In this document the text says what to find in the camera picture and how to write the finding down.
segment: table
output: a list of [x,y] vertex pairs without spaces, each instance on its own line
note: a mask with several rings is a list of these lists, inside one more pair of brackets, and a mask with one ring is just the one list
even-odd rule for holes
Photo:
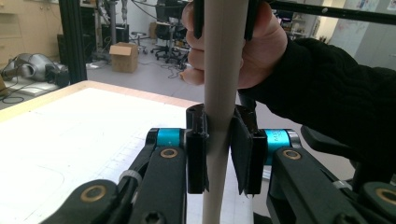
[[[197,103],[82,81],[0,110],[0,223],[37,223],[77,186],[118,182],[150,128],[185,128]],[[202,195],[188,195],[187,223],[202,222]],[[221,223],[252,223],[251,199],[227,169]]]

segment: person's arm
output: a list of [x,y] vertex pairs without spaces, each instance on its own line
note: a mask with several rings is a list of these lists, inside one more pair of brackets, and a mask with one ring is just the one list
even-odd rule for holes
[[271,76],[239,92],[396,171],[395,71],[358,65],[315,39],[289,40]]

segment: black horizontal bar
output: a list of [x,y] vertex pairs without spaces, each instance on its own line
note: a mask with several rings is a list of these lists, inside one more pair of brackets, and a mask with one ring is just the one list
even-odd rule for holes
[[336,7],[320,7],[280,1],[271,3],[271,8],[346,20],[370,21],[375,23],[396,25],[396,15],[385,13],[358,11]]

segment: gray robotic equipment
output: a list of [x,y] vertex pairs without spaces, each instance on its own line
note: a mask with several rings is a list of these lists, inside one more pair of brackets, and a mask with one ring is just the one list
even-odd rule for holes
[[26,77],[35,81],[49,81],[49,74],[59,73],[60,67],[42,54],[23,53],[10,60],[1,71],[3,80]]

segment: gray floor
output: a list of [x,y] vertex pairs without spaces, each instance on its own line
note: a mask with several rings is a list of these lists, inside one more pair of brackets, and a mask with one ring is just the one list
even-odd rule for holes
[[[150,42],[147,42],[146,45],[148,46],[148,50],[155,47],[151,45]],[[179,78],[179,71],[172,64],[166,64],[161,60],[157,61],[151,53],[148,53],[147,55],[140,53],[138,61],[138,67],[132,74],[112,72],[111,65],[96,63],[102,66],[97,69],[88,69],[88,80],[104,82],[141,91],[155,92],[198,103],[204,102],[204,86],[192,86],[185,83]],[[0,109],[7,106],[8,105],[0,103]],[[265,105],[258,105],[257,114],[258,125],[260,128],[293,129],[301,136],[301,125],[272,114]],[[339,178],[346,179],[352,177],[352,169],[346,159],[332,155],[324,155],[313,151],[307,146],[304,140],[303,146]],[[268,215],[265,205],[267,187],[268,182],[263,181],[262,194],[257,195],[253,200],[254,210],[263,215]]]

